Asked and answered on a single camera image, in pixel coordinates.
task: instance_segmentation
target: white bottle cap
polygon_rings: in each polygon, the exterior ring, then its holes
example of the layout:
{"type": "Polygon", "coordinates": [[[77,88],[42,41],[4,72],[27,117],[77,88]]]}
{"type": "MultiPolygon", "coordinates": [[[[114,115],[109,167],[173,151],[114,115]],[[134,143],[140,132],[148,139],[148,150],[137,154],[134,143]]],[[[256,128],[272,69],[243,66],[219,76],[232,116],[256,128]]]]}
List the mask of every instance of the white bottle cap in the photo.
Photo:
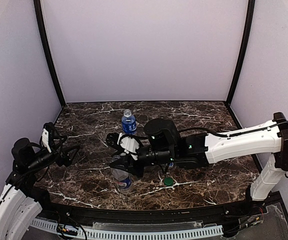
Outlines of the white bottle cap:
{"type": "Polygon", "coordinates": [[[126,109],[126,110],[124,111],[124,117],[129,118],[130,116],[132,116],[131,110],[126,109]]]}

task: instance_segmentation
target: bottle cap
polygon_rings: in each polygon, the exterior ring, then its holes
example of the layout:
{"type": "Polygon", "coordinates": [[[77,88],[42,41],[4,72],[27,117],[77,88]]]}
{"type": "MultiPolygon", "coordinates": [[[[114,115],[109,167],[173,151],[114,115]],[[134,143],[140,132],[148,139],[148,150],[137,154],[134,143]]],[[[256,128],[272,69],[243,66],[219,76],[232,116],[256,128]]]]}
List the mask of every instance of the bottle cap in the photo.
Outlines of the bottle cap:
{"type": "Polygon", "coordinates": [[[171,178],[169,176],[164,178],[164,184],[166,186],[168,186],[168,187],[173,186],[173,183],[174,183],[173,178],[171,178]]]}
{"type": "Polygon", "coordinates": [[[124,117],[129,118],[130,116],[132,116],[131,110],[126,109],[126,110],[124,111],[124,117]]]}

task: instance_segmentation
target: blue bottle label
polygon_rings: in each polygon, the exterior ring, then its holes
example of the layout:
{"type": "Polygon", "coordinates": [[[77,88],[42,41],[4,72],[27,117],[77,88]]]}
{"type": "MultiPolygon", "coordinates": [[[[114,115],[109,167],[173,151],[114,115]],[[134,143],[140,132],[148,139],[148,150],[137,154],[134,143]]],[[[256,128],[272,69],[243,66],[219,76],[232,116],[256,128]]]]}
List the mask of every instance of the blue bottle label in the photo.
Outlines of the blue bottle label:
{"type": "Polygon", "coordinates": [[[136,121],[131,124],[125,124],[122,122],[123,131],[126,134],[133,134],[136,131],[136,121]]]}
{"type": "Polygon", "coordinates": [[[115,182],[119,189],[128,189],[132,184],[132,181],[129,176],[125,178],[123,181],[115,180],[115,182]]]}

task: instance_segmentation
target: green bottle cap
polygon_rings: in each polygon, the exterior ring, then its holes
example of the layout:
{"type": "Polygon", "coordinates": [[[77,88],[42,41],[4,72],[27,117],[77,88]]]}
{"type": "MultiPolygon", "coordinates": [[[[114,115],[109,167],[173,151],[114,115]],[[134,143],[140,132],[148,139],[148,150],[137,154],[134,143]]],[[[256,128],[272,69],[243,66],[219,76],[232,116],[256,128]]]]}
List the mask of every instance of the green bottle cap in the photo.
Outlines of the green bottle cap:
{"type": "Polygon", "coordinates": [[[164,184],[166,186],[168,186],[168,187],[173,186],[173,183],[174,183],[173,178],[171,178],[169,176],[164,178],[164,184]]]}

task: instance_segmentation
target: white cable tray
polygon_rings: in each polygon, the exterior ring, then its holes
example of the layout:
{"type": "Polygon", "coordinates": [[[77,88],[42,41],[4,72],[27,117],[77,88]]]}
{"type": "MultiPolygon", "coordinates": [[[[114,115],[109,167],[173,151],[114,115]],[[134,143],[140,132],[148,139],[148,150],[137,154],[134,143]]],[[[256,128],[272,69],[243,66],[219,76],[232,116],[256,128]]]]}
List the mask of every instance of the white cable tray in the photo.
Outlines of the white cable tray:
{"type": "MultiPolygon", "coordinates": [[[[44,218],[35,218],[31,226],[49,233],[57,234],[57,222],[44,218]]],[[[223,227],[210,226],[204,228],[161,231],[161,232],[122,232],[96,230],[83,226],[88,240],[194,240],[223,235],[223,227]]],[[[84,233],[79,229],[77,239],[85,239],[84,233]]]]}

